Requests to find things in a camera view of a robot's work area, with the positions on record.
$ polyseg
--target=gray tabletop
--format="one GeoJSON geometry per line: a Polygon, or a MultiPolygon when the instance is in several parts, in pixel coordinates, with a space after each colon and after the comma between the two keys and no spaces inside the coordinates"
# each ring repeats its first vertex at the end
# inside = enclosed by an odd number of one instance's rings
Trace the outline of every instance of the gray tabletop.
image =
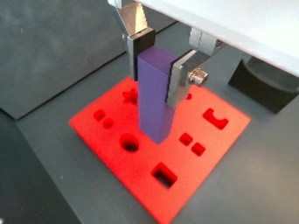
{"type": "MultiPolygon", "coordinates": [[[[178,56],[190,27],[175,24],[156,44],[178,56]]],[[[230,46],[207,62],[207,88],[250,117],[251,124],[172,223],[299,223],[299,98],[278,115],[228,86],[240,59],[230,46]]],[[[155,223],[93,155],[68,120],[127,76],[123,54],[19,122],[45,170],[81,223],[155,223]]]]}

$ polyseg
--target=purple block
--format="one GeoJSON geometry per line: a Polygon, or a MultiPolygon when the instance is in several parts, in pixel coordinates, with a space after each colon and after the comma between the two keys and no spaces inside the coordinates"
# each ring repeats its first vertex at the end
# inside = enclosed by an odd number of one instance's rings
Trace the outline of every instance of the purple block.
{"type": "Polygon", "coordinates": [[[168,137],[175,108],[165,104],[171,63],[176,56],[157,46],[137,55],[139,128],[159,144],[168,137]]]}

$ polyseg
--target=round hole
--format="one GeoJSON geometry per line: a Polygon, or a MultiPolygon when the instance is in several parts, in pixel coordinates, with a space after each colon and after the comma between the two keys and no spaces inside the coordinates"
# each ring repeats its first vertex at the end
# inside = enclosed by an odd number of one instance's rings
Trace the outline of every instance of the round hole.
{"type": "Polygon", "coordinates": [[[139,141],[136,137],[131,134],[123,134],[119,143],[125,151],[137,151],[139,149],[139,141]]]}
{"type": "Polygon", "coordinates": [[[186,97],[186,100],[188,101],[191,98],[192,98],[192,95],[188,94],[187,97],[186,97]]]}

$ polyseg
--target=rectangular hole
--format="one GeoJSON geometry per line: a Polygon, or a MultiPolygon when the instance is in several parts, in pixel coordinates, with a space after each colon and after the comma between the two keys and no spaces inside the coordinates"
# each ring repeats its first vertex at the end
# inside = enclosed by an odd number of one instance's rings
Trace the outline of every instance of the rectangular hole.
{"type": "Polygon", "coordinates": [[[157,164],[151,174],[165,188],[172,187],[178,177],[163,163],[157,164]]]}

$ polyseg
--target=red shape sorter board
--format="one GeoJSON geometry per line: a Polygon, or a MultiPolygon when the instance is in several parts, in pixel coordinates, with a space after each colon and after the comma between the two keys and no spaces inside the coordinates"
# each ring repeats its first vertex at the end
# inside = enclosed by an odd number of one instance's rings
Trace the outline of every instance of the red shape sorter board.
{"type": "Polygon", "coordinates": [[[127,78],[69,120],[72,128],[159,223],[169,223],[250,118],[191,87],[157,145],[137,128],[137,83],[127,78]]]}

